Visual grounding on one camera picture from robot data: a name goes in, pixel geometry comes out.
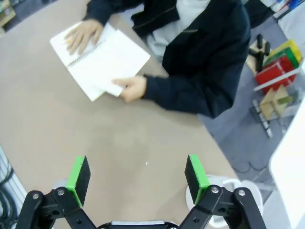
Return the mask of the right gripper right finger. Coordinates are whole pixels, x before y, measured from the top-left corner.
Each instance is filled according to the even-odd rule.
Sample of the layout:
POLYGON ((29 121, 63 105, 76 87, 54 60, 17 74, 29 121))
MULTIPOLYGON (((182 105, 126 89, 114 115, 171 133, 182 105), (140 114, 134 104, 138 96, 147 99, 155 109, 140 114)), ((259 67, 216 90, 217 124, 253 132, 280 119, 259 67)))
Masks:
POLYGON ((184 174, 194 207, 180 229, 204 229, 214 215, 223 217, 230 229, 266 228, 251 191, 211 185, 198 155, 188 155, 184 174))

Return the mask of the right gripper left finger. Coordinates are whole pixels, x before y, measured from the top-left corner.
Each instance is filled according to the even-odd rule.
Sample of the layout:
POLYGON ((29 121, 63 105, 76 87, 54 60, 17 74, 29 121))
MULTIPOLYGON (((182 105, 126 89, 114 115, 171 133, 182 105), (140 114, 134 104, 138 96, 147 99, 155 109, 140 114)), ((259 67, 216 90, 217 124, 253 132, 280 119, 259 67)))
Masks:
POLYGON ((86 156, 78 156, 64 186, 48 194, 27 193, 16 224, 18 229, 51 229, 56 220, 66 219, 71 229, 95 229, 83 205, 91 177, 86 156))

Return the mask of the person's left hand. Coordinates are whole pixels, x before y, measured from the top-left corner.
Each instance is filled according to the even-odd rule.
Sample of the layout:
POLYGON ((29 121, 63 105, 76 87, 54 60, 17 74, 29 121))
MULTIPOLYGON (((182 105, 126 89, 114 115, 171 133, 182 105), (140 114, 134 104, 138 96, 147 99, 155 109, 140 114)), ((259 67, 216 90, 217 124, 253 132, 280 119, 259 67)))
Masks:
POLYGON ((112 82, 123 87, 119 97, 127 103, 141 99, 146 91, 147 79, 141 75, 129 78, 113 79, 112 82))

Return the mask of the person's right hand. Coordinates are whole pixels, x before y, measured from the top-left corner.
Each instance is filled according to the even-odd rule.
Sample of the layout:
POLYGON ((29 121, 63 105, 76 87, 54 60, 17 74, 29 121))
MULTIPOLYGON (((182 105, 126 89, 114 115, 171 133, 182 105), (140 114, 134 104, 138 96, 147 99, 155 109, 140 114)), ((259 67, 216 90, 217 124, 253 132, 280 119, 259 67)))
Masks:
POLYGON ((94 19, 82 21, 77 27, 69 31, 64 37, 67 40, 67 50, 72 55, 75 51, 82 54, 92 40, 92 44, 96 45, 103 30, 103 25, 94 19))

